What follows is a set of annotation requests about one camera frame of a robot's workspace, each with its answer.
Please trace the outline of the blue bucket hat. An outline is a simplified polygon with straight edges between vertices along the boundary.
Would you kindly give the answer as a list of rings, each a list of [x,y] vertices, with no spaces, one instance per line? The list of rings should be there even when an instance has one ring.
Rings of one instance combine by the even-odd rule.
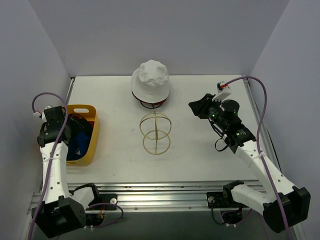
[[[90,145],[91,137],[85,132],[79,132],[68,145],[67,161],[76,161],[85,156]]]

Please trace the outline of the red bucket hat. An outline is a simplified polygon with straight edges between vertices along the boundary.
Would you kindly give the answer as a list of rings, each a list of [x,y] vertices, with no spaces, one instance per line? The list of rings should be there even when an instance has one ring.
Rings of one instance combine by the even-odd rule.
[[[156,101],[156,100],[142,100],[142,98],[140,97],[137,97],[133,92],[131,92],[132,93],[132,95],[133,95],[133,97],[136,99],[136,100],[138,100],[138,101],[140,101],[140,102],[142,102],[142,103],[146,103],[146,104],[150,104],[150,105],[161,105],[161,104],[163,104],[166,100],[167,100],[167,98],[165,98],[165,99],[163,99],[163,100],[159,100],[159,101]]]

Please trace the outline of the white bucket hat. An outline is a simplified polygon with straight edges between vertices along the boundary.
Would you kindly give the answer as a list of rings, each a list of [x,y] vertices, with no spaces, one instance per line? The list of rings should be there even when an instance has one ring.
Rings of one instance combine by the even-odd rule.
[[[169,72],[159,61],[143,62],[131,76],[131,92],[142,100],[161,101],[170,93]]]

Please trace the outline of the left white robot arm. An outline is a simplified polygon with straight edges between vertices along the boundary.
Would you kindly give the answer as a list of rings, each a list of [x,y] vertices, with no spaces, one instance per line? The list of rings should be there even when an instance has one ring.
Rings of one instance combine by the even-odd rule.
[[[65,107],[46,108],[37,137],[42,166],[42,194],[32,219],[48,238],[83,228],[87,223],[85,210],[100,206],[101,197],[94,183],[87,183],[70,192],[67,184],[67,158],[72,137],[79,124]]]

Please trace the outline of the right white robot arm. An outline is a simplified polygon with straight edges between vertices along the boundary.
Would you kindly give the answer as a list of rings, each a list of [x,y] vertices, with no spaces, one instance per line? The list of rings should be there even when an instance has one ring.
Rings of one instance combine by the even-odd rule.
[[[190,102],[193,114],[208,120],[226,146],[253,172],[264,187],[265,193],[235,180],[223,186],[222,200],[227,206],[244,205],[263,216],[269,228],[275,233],[292,227],[308,218],[311,194],[305,188],[298,188],[288,180],[258,149],[257,139],[238,116],[237,101],[217,100],[207,93],[198,101]]]

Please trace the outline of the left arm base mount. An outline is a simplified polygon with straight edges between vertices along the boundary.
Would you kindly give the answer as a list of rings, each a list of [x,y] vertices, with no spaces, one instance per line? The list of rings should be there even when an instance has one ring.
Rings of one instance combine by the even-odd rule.
[[[91,229],[103,228],[120,222],[124,217],[124,210],[118,206],[116,194],[105,198],[100,194],[98,187],[94,183],[86,183],[70,191],[72,199],[79,202],[84,210],[98,210],[98,213],[86,213],[86,227]],[[114,220],[106,220],[106,211],[120,210],[120,216]]]

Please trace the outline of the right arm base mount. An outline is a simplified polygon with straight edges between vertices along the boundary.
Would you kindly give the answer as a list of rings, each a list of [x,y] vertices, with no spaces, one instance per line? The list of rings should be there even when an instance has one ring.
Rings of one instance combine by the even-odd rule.
[[[242,223],[252,212],[249,209],[248,213],[244,213],[246,205],[225,199],[222,191],[209,191],[206,193],[207,207],[211,211],[213,221],[218,225],[236,228]],[[214,215],[214,210],[226,209],[220,212],[220,220],[217,220]]]

